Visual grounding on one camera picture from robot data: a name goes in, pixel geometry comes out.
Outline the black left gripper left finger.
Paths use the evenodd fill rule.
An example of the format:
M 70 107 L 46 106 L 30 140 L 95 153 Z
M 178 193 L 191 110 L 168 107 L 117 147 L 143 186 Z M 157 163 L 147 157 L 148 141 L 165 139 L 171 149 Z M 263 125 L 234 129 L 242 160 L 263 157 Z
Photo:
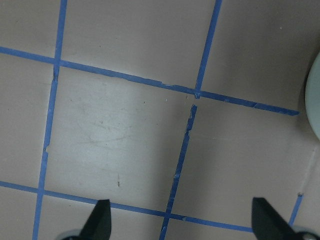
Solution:
M 111 231 L 112 218 L 110 200 L 98 200 L 78 238 L 80 240 L 109 240 Z

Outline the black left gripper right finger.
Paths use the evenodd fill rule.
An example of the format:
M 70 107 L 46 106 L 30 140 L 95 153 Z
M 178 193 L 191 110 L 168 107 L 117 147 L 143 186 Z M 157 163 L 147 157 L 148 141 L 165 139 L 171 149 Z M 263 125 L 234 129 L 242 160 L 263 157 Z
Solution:
M 257 240 L 299 240 L 289 224 L 263 197 L 254 197 L 251 206 L 251 228 Z

